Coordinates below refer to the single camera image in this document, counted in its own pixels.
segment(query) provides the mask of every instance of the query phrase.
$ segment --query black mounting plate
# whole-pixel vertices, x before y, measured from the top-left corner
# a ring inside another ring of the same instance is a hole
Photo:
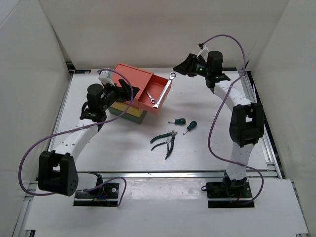
[[[206,183],[206,192],[208,198],[208,208],[245,208],[255,207],[253,201],[242,200],[243,198],[252,198],[250,185],[245,183],[243,189],[236,195],[228,196],[223,188],[222,182]],[[231,198],[231,200],[222,200],[223,198]]]
[[[76,192],[73,206],[116,206],[119,197],[119,183],[107,183],[99,196],[93,196],[87,192]],[[93,200],[107,194],[106,197]]]

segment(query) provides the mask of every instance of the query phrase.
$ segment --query gray wall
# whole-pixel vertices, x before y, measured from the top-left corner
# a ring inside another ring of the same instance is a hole
[[[287,177],[316,236],[316,1],[291,0],[253,72]]]
[[[69,74],[54,32],[37,0],[0,6],[0,236],[11,236],[25,193],[18,184],[24,152],[52,133]],[[28,157],[23,180],[37,173],[47,143]]]
[[[197,44],[230,34],[254,65],[288,0],[40,0],[65,56],[79,68],[174,67]],[[241,67],[238,46],[216,39],[225,66]]]

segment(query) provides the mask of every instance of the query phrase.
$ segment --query wrench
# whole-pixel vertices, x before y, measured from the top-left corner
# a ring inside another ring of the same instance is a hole
[[[149,93],[149,91],[146,90],[146,93],[147,93],[148,97],[150,98],[150,102],[151,102],[152,104],[156,103],[156,100],[151,96],[151,94]]]
[[[168,90],[169,86],[170,86],[171,83],[172,83],[172,80],[175,79],[176,76],[177,76],[177,75],[176,75],[175,72],[171,72],[171,73],[170,73],[170,75],[169,75],[169,80],[168,80],[166,86],[164,87],[164,89],[163,89],[163,91],[162,91],[162,93],[161,93],[161,95],[160,95],[158,101],[156,102],[156,104],[153,105],[153,108],[158,109],[160,102],[161,102],[162,99],[164,98],[164,95],[165,95],[166,91]]]

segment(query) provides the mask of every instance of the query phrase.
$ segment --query red box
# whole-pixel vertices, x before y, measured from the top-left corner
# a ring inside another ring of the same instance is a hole
[[[153,108],[153,105],[146,93],[146,90],[149,91],[151,96],[158,101],[160,94],[162,93],[164,87],[166,86],[168,79],[158,77],[154,75],[152,72],[148,72],[139,68],[135,68],[130,65],[119,63],[115,67],[115,71],[123,74],[132,84],[132,86],[138,87],[139,92],[135,96],[132,106],[143,109],[150,113],[157,115],[162,108],[164,99],[160,102],[158,109]],[[121,77],[117,74],[113,74],[112,80],[115,83],[119,83],[119,79]],[[165,98],[170,91],[171,85],[165,93]]]

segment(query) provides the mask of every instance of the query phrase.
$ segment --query pliers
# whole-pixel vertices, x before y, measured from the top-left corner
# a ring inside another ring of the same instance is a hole
[[[163,134],[163,135],[159,135],[157,137],[154,137],[152,140],[150,140],[150,143],[152,144],[154,141],[160,139],[160,138],[164,138],[164,137],[168,137],[168,139],[165,141],[165,142],[161,142],[155,146],[153,146],[152,150],[155,149],[156,147],[158,146],[161,146],[163,144],[167,144],[167,155],[166,155],[166,158],[167,159],[172,150],[173,150],[173,145],[174,145],[174,138],[175,136],[177,135],[178,132],[175,132],[174,130],[172,130],[172,132],[169,132],[169,133],[166,133],[166,134]]]

